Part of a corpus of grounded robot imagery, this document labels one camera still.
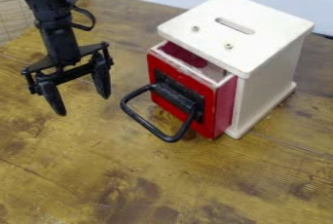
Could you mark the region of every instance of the box lid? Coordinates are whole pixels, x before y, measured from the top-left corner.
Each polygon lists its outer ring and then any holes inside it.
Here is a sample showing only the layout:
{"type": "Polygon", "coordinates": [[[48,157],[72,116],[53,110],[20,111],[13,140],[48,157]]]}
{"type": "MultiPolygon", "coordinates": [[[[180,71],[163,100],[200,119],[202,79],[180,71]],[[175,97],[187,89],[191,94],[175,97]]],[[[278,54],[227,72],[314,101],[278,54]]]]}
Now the box lid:
{"type": "Polygon", "coordinates": [[[158,28],[170,42],[243,78],[311,29],[310,21],[249,0],[210,0],[158,28]]]}

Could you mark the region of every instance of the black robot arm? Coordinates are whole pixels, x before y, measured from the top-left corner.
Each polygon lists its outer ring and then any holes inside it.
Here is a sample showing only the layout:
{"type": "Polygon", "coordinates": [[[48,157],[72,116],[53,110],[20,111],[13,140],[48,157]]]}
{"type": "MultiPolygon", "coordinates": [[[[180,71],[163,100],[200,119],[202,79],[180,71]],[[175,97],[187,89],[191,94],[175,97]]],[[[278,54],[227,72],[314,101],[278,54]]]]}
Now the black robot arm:
{"type": "Polygon", "coordinates": [[[44,95],[49,105],[59,115],[67,115],[57,86],[91,74],[97,93],[103,98],[111,95],[109,69],[113,64],[108,53],[108,43],[101,42],[80,47],[76,43],[72,28],[89,31],[96,23],[93,15],[76,7],[77,0],[24,0],[33,12],[35,26],[40,31],[47,49],[47,56],[24,68],[23,75],[32,94],[44,95]],[[71,11],[84,14],[91,19],[91,26],[72,22],[71,11]],[[85,56],[88,62],[75,68],[85,56]]]}

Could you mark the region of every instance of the black handle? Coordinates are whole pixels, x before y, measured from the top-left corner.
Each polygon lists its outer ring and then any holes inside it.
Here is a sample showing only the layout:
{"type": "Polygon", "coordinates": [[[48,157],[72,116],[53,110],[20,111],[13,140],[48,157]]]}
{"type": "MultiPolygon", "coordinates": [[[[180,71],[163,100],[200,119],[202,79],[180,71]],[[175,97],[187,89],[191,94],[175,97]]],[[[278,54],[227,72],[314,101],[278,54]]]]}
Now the black handle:
{"type": "Polygon", "coordinates": [[[198,113],[196,103],[191,101],[191,106],[188,109],[188,117],[180,127],[180,130],[174,136],[166,135],[147,120],[144,120],[125,105],[127,102],[143,94],[146,91],[159,90],[159,84],[148,84],[147,86],[139,88],[136,91],[130,93],[120,101],[120,109],[127,113],[127,115],[164,142],[172,143],[176,142],[190,129],[191,123],[195,119],[198,113]]]}

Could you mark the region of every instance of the table surface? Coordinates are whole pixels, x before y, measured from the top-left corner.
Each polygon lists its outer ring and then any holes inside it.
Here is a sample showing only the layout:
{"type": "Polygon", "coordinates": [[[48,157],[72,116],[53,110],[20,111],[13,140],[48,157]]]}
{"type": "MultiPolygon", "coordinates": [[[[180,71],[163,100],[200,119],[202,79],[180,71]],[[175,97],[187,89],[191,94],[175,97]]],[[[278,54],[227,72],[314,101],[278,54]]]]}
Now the table surface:
{"type": "MultiPolygon", "coordinates": [[[[333,42],[306,40],[295,93],[242,139],[188,131],[160,142],[119,109],[147,81],[156,26],[183,10],[136,0],[80,0],[96,15],[81,45],[112,43],[113,94],[88,77],[60,86],[68,116],[29,95],[21,68],[39,33],[0,48],[0,223],[333,223],[333,42]]],[[[132,107],[164,131],[179,122],[144,95],[132,107]]]]}

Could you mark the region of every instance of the metal handle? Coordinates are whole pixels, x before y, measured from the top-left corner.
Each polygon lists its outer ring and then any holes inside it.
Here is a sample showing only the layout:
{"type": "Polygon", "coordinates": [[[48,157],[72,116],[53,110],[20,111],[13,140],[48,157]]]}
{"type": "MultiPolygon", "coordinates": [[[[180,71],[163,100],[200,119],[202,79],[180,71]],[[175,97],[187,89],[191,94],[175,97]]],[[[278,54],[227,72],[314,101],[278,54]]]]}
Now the metal handle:
{"type": "Polygon", "coordinates": [[[178,131],[178,133],[174,136],[168,136],[164,134],[147,120],[144,120],[125,105],[127,102],[143,94],[146,91],[154,91],[156,89],[156,84],[148,84],[147,86],[139,88],[136,91],[130,93],[120,101],[120,109],[127,113],[127,115],[164,142],[172,143],[176,142],[190,129],[191,123],[195,119],[198,106],[196,103],[192,103],[192,106],[188,111],[188,117],[178,131]]]}

